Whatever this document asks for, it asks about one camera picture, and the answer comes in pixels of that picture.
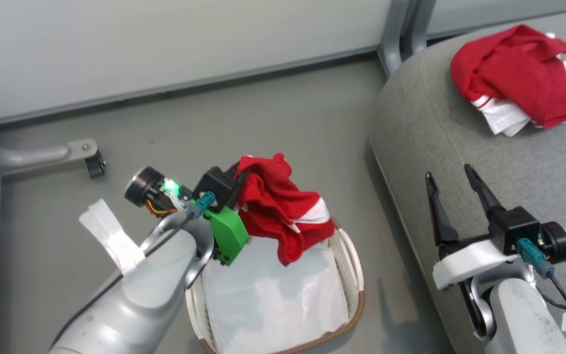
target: orange wire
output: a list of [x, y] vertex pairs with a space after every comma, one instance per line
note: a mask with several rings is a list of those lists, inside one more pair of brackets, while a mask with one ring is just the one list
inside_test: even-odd
[[145, 203], [146, 203], [146, 205], [148, 206], [148, 209], [149, 209], [152, 213], [154, 213], [154, 214], [164, 215], [164, 214], [167, 214], [167, 213], [174, 213], [174, 212], [177, 211], [176, 209], [170, 209], [170, 210], [156, 210], [156, 209], [154, 208], [154, 206], [152, 205], [151, 201], [148, 200], [148, 199], [145, 200]]
[[152, 209], [150, 208], [150, 206], [149, 206], [148, 203], [144, 203], [144, 204], [145, 204], [145, 207], [148, 208], [148, 211], [149, 211], [152, 215], [154, 215], [155, 217], [158, 217], [158, 216], [159, 216], [159, 215], [156, 214], [154, 211], [152, 211]]

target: blue connector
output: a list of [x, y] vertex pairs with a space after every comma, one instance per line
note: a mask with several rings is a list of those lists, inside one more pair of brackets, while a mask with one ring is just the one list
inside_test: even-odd
[[554, 266], [546, 259], [541, 250], [532, 241], [523, 238], [517, 241], [517, 253], [521, 258], [534, 266], [537, 273], [543, 279], [551, 278], [554, 275]]
[[209, 209], [213, 202], [215, 202], [215, 195], [210, 191], [206, 192], [202, 197], [200, 197], [200, 199], [196, 200], [196, 203], [189, 208], [189, 211], [194, 214], [194, 220], [202, 216], [204, 211]]

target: chair leg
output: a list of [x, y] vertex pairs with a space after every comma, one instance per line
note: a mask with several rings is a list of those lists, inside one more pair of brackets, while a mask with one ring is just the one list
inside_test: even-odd
[[413, 55], [427, 48], [427, 29], [436, 0], [413, 0], [414, 12], [403, 33], [403, 47], [407, 54]]
[[388, 77], [402, 64], [400, 56], [400, 35], [410, 0], [393, 0], [390, 4], [384, 34], [379, 43], [379, 58]]

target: red cloth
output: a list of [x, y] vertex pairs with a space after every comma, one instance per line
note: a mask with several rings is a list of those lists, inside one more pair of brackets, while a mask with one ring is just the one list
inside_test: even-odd
[[298, 260], [303, 251], [333, 235], [324, 200], [315, 191], [298, 190], [283, 154], [272, 159], [243, 156], [235, 177], [243, 171], [249, 173], [238, 198], [239, 216], [249, 235], [279, 240], [281, 264]]
[[466, 43], [451, 74], [460, 94], [512, 100], [544, 128], [566, 121], [566, 70], [557, 54], [566, 42], [519, 25]]

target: white fabric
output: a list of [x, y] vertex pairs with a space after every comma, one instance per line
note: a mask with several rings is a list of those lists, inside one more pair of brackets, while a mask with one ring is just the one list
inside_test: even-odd
[[530, 117], [509, 99], [498, 100], [482, 95], [471, 102], [481, 111], [493, 134], [502, 133], [511, 137], [530, 122]]
[[316, 204], [314, 204], [310, 210], [307, 210], [303, 216], [299, 217], [299, 219], [292, 219], [294, 224], [324, 224], [325, 222], [329, 222], [329, 220], [331, 220], [331, 216], [322, 197], [317, 200]]
[[333, 251], [317, 244], [284, 267], [278, 242], [253, 237], [230, 266], [210, 262], [204, 299], [222, 354], [265, 354], [305, 344], [348, 322]]

